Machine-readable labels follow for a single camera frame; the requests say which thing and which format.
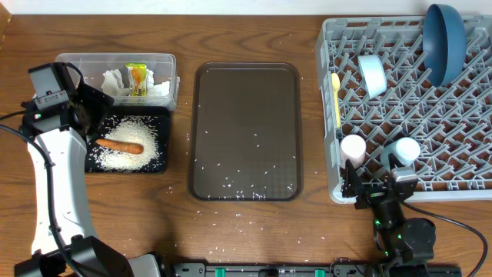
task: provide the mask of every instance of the black base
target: black base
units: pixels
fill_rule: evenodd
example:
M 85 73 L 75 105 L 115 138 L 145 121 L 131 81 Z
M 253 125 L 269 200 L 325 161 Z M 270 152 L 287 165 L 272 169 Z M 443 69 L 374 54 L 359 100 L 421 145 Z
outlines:
M 297 265 L 204 265 L 201 263 L 185 263 L 173 265 L 175 277 L 220 277 L 217 269 L 225 269 L 225 277 L 373 277 L 378 274 L 377 265 L 371 266 L 366 273 L 364 264 L 333 264 L 320 266 Z M 461 268 L 453 266 L 428 267 L 428 274 L 412 265 L 394 267 L 390 277 L 461 277 Z
M 128 260 L 93 236 L 85 239 L 74 237 L 71 244 L 65 247 L 65 250 L 87 277 L 133 277 Z M 65 272 L 65 269 L 65 260 L 60 252 L 55 250 L 44 255 L 36 253 L 31 259 L 18 263 L 14 267 L 14 275 L 23 277 L 58 276 Z

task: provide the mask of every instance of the white cylinder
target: white cylinder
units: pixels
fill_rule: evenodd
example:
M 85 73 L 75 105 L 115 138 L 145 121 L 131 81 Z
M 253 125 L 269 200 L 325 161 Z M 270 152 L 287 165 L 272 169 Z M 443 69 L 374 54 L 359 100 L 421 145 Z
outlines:
M 366 83 L 366 92 L 372 99 L 386 91 L 386 75 L 381 60 L 377 55 L 361 55 L 357 57 L 359 70 Z
M 380 159 L 383 167 L 390 172 L 390 160 L 388 155 L 393 153 L 393 155 L 401 162 L 404 166 L 409 166 L 414 163 L 414 161 L 421 154 L 421 147 L 418 142 L 413 138 L 400 138 L 396 142 L 391 143 L 386 146 L 381 153 Z
M 345 162 L 350 160 L 355 168 L 364 163 L 366 154 L 366 142 L 359 135 L 348 135 L 340 143 L 341 167 L 345 168 Z

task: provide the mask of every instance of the carrot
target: carrot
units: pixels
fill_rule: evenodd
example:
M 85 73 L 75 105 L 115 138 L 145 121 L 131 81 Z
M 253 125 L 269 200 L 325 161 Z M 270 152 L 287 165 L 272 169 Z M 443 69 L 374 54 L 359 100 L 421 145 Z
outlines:
M 144 146 L 138 143 L 118 142 L 111 139 L 96 139 L 95 141 L 100 146 L 107 147 L 116 151 L 127 152 L 130 154 L 141 154 L 144 151 Z

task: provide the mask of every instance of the dish rack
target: dish rack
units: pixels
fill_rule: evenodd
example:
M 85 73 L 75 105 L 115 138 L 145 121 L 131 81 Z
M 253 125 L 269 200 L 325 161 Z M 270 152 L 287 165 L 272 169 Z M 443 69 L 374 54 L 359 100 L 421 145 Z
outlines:
M 341 196 L 340 140 L 357 134 L 367 142 L 357 169 L 364 184 L 388 177 L 379 159 L 384 146 L 402 137 L 421 145 L 412 167 L 417 191 L 408 201 L 492 199 L 492 16 L 464 16 L 467 57 L 451 84 L 433 87 L 422 50 L 423 16 L 331 18 L 323 22 L 315 45 L 317 80 L 323 99 L 324 151 L 330 197 Z M 357 66 L 358 55 L 378 55 L 388 87 L 368 99 Z M 334 98 L 331 73 L 341 89 Z M 340 106 L 337 128 L 334 101 Z

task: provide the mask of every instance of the wooden surface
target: wooden surface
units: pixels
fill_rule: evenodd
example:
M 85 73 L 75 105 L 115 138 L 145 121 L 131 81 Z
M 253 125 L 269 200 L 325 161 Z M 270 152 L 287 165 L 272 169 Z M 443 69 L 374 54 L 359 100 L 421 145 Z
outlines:
M 0 51 L 2 50 L 3 38 L 10 18 L 10 12 L 0 3 Z
M 63 52 L 164 52 L 178 60 L 178 109 L 164 174 L 87 174 L 100 239 L 127 257 L 157 250 L 171 261 L 329 263 L 382 256 L 371 211 L 335 205 L 328 196 L 324 124 L 314 43 L 324 16 L 24 16 L 8 27 L 0 54 L 0 112 L 32 97 L 28 68 Z M 205 62 L 290 62 L 301 76 L 304 190 L 288 203 L 200 202 L 187 191 L 187 134 L 194 73 Z M 13 127 L 20 118 L 5 122 Z M 35 179 L 26 146 L 0 134 L 0 275 L 30 257 L 35 234 Z M 418 205 L 470 224 L 492 241 L 492 202 Z M 407 217 L 419 216 L 405 210 Z M 482 253 L 478 237 L 439 220 L 434 263 L 467 274 Z M 492 274 L 487 263 L 480 276 Z

